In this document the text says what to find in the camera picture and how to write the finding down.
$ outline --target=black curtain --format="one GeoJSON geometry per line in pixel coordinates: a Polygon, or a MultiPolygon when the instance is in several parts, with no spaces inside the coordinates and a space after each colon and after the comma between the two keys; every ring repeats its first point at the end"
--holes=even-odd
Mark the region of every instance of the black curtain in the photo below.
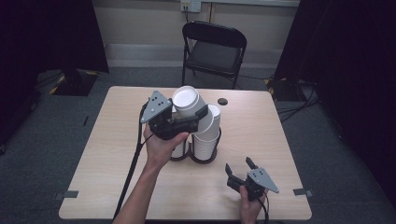
{"type": "Polygon", "coordinates": [[[92,1],[0,1],[2,144],[37,75],[63,67],[108,73],[92,1]]]}
{"type": "Polygon", "coordinates": [[[394,11],[391,0],[302,0],[276,76],[317,83],[340,135],[396,207],[394,11]]]}

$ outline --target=black folding chair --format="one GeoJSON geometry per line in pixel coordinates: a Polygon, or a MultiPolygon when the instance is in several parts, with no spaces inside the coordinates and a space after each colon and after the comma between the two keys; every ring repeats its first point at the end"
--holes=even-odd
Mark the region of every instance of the black folding chair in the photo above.
{"type": "Polygon", "coordinates": [[[235,89],[247,47],[247,39],[238,30],[204,21],[183,26],[184,58],[182,85],[186,68],[208,74],[233,78],[235,89]]]}

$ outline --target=white paper cup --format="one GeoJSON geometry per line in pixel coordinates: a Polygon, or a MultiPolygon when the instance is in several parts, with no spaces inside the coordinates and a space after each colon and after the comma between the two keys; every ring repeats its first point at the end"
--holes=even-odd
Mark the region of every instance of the white paper cup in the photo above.
{"type": "Polygon", "coordinates": [[[197,132],[195,135],[202,140],[211,141],[218,138],[220,128],[220,108],[216,105],[209,105],[209,110],[213,116],[213,122],[210,126],[202,132],[197,132]]]}
{"type": "Polygon", "coordinates": [[[175,147],[175,150],[172,152],[172,158],[180,158],[187,153],[187,149],[185,150],[186,142],[183,141],[178,146],[175,147]]]}
{"type": "Polygon", "coordinates": [[[191,117],[206,105],[199,92],[191,86],[183,86],[177,89],[172,96],[173,104],[177,113],[182,117],[191,117]]]}
{"type": "Polygon", "coordinates": [[[211,141],[205,141],[198,138],[196,135],[193,135],[194,138],[194,151],[193,156],[201,161],[207,161],[212,157],[213,151],[215,150],[216,144],[219,138],[218,135],[215,139],[211,141]]]}
{"type": "Polygon", "coordinates": [[[210,126],[212,126],[213,121],[214,121],[214,119],[213,119],[212,112],[210,111],[210,109],[208,109],[207,115],[199,120],[198,130],[193,134],[206,132],[210,128],[210,126]]]}

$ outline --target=wire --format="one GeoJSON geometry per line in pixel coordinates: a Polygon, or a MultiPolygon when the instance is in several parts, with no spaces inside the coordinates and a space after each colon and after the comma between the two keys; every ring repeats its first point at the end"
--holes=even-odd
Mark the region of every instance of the wire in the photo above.
{"type": "Polygon", "coordinates": [[[270,212],[270,201],[268,200],[268,196],[267,193],[264,192],[265,195],[265,199],[267,200],[267,207],[265,208],[264,203],[262,202],[262,200],[260,198],[257,198],[257,201],[259,201],[259,203],[262,205],[262,210],[264,210],[264,214],[265,214],[265,220],[264,220],[264,224],[267,224],[269,222],[269,212],[270,212]]]}
{"type": "Polygon", "coordinates": [[[152,133],[152,134],[146,139],[146,141],[144,141],[144,142],[142,143],[142,145],[145,145],[145,144],[147,143],[147,141],[150,139],[150,137],[152,137],[152,135],[154,135],[154,133],[152,133]]]}
{"type": "Polygon", "coordinates": [[[58,79],[58,77],[61,75],[61,73],[62,73],[62,71],[60,71],[59,73],[54,74],[54,75],[52,75],[52,76],[50,76],[50,77],[46,77],[46,78],[44,78],[43,80],[37,82],[37,84],[35,84],[35,89],[36,89],[36,90],[39,90],[39,89],[41,89],[41,88],[43,88],[43,87],[49,85],[50,83],[54,82],[56,79],[58,79]]]}
{"type": "Polygon", "coordinates": [[[186,17],[186,22],[189,23],[189,7],[183,7],[184,16],[186,17]]]}
{"type": "Polygon", "coordinates": [[[212,22],[212,9],[213,9],[213,3],[210,3],[209,22],[212,22]]]}
{"type": "Polygon", "coordinates": [[[298,106],[298,107],[294,107],[293,109],[288,109],[288,110],[285,110],[285,111],[280,111],[280,112],[278,112],[278,114],[283,114],[283,113],[290,112],[288,115],[286,115],[285,117],[283,117],[283,118],[281,119],[280,122],[283,123],[283,122],[285,122],[287,119],[291,118],[293,115],[297,114],[297,113],[298,113],[299,111],[301,111],[302,109],[308,108],[308,107],[311,106],[311,105],[315,105],[315,104],[318,102],[318,99],[316,99],[315,101],[311,101],[311,98],[312,98],[314,92],[315,92],[315,86],[313,86],[312,91],[311,91],[311,93],[310,93],[308,99],[305,101],[305,103],[304,103],[303,105],[298,106]]]}
{"type": "Polygon", "coordinates": [[[131,179],[132,176],[134,175],[134,168],[136,167],[137,164],[137,160],[139,159],[139,155],[140,155],[140,151],[142,150],[143,145],[150,139],[151,136],[148,137],[148,139],[146,139],[146,141],[142,144],[142,124],[140,123],[140,120],[143,117],[143,113],[147,107],[149,102],[145,103],[142,106],[142,109],[140,110],[140,115],[139,115],[139,121],[138,123],[138,133],[137,133],[137,143],[136,143],[136,151],[134,152],[134,158],[132,159],[132,163],[131,163],[131,167],[129,168],[129,172],[128,175],[126,176],[125,179],[125,183],[119,198],[119,202],[117,204],[117,208],[116,208],[116,212],[114,213],[114,218],[116,218],[116,216],[119,214],[121,207],[122,207],[122,203],[124,201],[125,195],[126,195],[126,191],[128,190],[129,184],[131,183],[131,179]]]}

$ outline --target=human hand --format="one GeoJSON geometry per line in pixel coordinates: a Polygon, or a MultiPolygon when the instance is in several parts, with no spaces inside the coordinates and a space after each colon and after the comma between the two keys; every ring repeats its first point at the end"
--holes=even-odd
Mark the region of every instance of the human hand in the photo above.
{"type": "MultiPolygon", "coordinates": [[[[259,201],[254,200],[253,202],[248,200],[248,191],[245,186],[239,187],[239,193],[241,194],[241,209],[239,211],[242,224],[255,224],[257,221],[257,216],[262,210],[262,205],[259,201]]],[[[265,194],[260,197],[262,202],[265,202],[265,194]]]]}
{"type": "Polygon", "coordinates": [[[146,125],[145,131],[143,132],[145,139],[149,138],[146,142],[146,149],[148,152],[146,166],[160,171],[171,159],[175,147],[182,143],[189,136],[189,133],[179,133],[170,140],[163,140],[155,134],[151,135],[152,131],[149,125],[146,125]]]}

